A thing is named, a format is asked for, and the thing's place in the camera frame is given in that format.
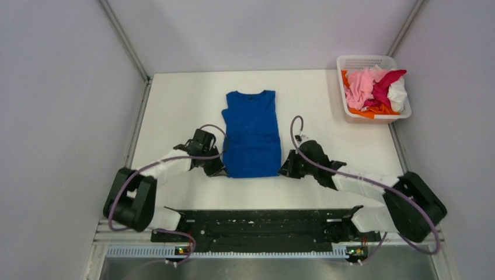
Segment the blue printed t-shirt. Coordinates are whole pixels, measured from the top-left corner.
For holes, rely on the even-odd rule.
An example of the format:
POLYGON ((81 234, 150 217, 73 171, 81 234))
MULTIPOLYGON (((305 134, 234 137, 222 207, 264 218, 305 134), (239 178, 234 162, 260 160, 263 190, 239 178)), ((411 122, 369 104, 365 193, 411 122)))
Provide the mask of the blue printed t-shirt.
POLYGON ((275 177, 281 167, 281 138, 276 115, 276 92, 226 94, 221 114, 227 143, 223 163, 234 179, 275 177))

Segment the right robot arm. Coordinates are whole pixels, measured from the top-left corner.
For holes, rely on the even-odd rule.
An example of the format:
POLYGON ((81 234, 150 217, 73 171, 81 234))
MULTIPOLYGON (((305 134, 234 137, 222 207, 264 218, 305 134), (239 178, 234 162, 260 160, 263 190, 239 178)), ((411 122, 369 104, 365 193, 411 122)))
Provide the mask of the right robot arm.
POLYGON ((342 224, 349 240, 366 232, 392 232, 420 243, 447 215, 446 206, 426 182, 411 171, 401 176, 359 170, 345 162, 330 160, 314 140, 290 150, 278 173, 292 179, 313 177, 322 187, 355 193, 378 203, 364 206, 342 224))

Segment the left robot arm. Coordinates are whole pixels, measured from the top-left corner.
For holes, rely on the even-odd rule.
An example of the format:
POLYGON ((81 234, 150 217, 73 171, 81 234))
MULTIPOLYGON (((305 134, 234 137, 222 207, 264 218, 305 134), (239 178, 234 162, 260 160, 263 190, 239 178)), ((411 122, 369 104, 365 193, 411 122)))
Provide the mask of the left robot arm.
POLYGON ((195 168, 203 169, 207 177, 226 176, 217 138, 204 127, 195 130, 192 138, 178 144, 164 157, 139 169, 122 167, 115 175, 103 207, 111 230, 165 230, 173 241, 187 234, 181 214, 171 208, 156 206, 156 194, 172 178, 195 168))

